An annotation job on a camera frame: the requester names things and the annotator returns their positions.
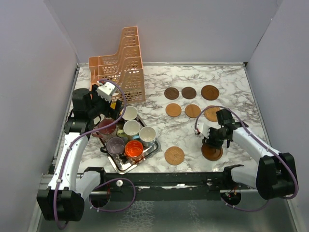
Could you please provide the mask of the woven rattan coaster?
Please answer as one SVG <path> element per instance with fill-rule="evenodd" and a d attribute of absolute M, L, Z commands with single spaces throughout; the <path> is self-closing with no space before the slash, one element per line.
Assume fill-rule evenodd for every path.
<path fill-rule="evenodd" d="M 177 146 L 169 147 L 165 151 L 165 160 L 170 165 L 176 166 L 181 164 L 184 160 L 184 156 L 185 156 L 184 151 Z"/>
<path fill-rule="evenodd" d="M 217 122 L 217 115 L 216 112 L 220 111 L 221 109 L 219 107 L 213 107 L 213 108 L 209 108 L 207 110 L 204 111 L 204 116 L 207 120 L 211 121 L 211 122 Z"/>

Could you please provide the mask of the light brown wooden coaster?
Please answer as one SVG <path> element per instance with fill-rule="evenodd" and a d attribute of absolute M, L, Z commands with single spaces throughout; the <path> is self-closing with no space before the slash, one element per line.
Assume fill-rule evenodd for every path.
<path fill-rule="evenodd" d="M 185 108 L 185 114 L 190 118 L 197 118 L 200 113 L 201 109 L 195 104 L 187 105 Z"/>

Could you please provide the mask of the brown ringed wooden saucer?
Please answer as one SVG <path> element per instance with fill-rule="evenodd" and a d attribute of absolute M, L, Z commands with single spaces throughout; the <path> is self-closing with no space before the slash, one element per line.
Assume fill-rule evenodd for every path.
<path fill-rule="evenodd" d="M 206 85 L 201 89 L 201 95 L 203 98 L 213 101 L 219 97 L 219 90 L 213 85 Z"/>

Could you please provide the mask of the light beech wooden coaster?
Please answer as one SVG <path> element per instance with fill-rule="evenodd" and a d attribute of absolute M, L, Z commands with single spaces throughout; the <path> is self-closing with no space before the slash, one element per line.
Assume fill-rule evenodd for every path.
<path fill-rule="evenodd" d="M 166 113 L 170 117 L 177 117 L 181 114 L 182 109 L 176 103 L 170 103 L 166 106 Z"/>

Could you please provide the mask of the dark brown wooden coaster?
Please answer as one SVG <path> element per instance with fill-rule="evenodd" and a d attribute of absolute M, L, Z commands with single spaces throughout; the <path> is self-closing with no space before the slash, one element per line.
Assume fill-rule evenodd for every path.
<path fill-rule="evenodd" d="M 182 89 L 182 96 L 186 99 L 193 99 L 197 95 L 197 92 L 192 87 L 185 87 Z"/>

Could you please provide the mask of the dark walnut coaster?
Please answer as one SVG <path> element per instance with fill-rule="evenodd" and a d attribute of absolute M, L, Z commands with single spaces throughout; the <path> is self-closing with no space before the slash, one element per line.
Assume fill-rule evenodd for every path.
<path fill-rule="evenodd" d="M 169 100 L 175 100 L 179 97 L 179 91 L 174 87 L 168 87 L 164 91 L 164 96 Z"/>

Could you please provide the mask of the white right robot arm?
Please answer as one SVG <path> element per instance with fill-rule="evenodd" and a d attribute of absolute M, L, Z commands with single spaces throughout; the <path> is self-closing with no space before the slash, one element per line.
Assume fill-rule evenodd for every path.
<path fill-rule="evenodd" d="M 233 189 L 245 184 L 258 191 L 259 195 L 270 200 L 274 198 L 293 199 L 299 191 L 295 159 L 290 153 L 282 153 L 254 134 L 239 116 L 226 107 L 216 112 L 219 128 L 206 123 L 195 122 L 194 131 L 203 135 L 202 143 L 220 149 L 231 142 L 238 144 L 256 162 L 256 167 L 244 165 L 225 167 L 222 184 Z"/>

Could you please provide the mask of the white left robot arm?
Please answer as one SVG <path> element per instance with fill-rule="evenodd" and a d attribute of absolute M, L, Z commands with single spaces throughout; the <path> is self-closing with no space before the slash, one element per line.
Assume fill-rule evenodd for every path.
<path fill-rule="evenodd" d="M 126 101 L 117 100 L 111 108 L 112 96 L 122 89 L 112 81 L 102 80 L 101 85 L 91 89 L 79 88 L 72 93 L 72 110 L 64 125 L 64 146 L 57 168 L 46 189 L 37 193 L 37 202 L 45 220 L 79 221 L 84 213 L 85 201 L 93 189 L 106 187 L 107 179 L 98 168 L 85 171 L 77 179 L 82 154 L 91 134 L 98 131 L 95 118 L 104 115 L 114 121 L 105 126 L 114 126 L 123 116 Z"/>

